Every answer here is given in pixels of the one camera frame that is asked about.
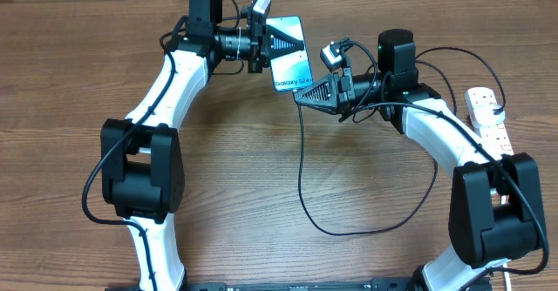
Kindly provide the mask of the Galaxy S24 smartphone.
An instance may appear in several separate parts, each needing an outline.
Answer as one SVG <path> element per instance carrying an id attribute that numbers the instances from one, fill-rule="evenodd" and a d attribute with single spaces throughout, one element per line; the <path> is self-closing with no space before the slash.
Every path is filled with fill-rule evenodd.
<path id="1" fill-rule="evenodd" d="M 300 17 L 272 17 L 266 20 L 267 25 L 304 42 L 303 51 L 269 60 L 274 89 L 279 92 L 295 91 L 311 85 L 313 77 Z"/>

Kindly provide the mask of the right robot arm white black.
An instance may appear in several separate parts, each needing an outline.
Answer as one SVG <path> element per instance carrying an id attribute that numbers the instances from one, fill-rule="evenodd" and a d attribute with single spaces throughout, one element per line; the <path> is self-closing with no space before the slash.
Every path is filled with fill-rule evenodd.
<path id="1" fill-rule="evenodd" d="M 541 251 L 548 237 L 538 167 L 525 153 L 505 154 L 464 125 L 432 87 L 419 81 L 412 32 L 391 29 L 378 37 L 373 70 L 351 71 L 349 39 L 322 49 L 328 74 L 297 91 L 299 107 L 344 120 L 378 110 L 396 130 L 421 145 L 452 179 L 450 245 L 412 276 L 395 280 L 404 290 L 487 290 L 489 276 L 508 262 Z"/>

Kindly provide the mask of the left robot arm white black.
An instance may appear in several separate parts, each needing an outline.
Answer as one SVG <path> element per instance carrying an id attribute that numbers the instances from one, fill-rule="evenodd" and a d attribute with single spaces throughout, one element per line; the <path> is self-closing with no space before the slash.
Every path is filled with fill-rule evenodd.
<path id="1" fill-rule="evenodd" d="M 98 224 L 125 226 L 140 278 L 134 290 L 183 290 L 187 271 L 176 242 L 174 214 L 185 191 L 179 129 L 196 95 L 223 61 L 250 73 L 271 68 L 280 91 L 280 58 L 306 56 L 300 17 L 270 17 L 270 0 L 235 7 L 241 27 L 223 25 L 223 0 L 189 0 L 188 13 L 160 37 L 164 62 L 140 104 L 100 131 L 101 156 L 84 185 L 81 205 Z"/>

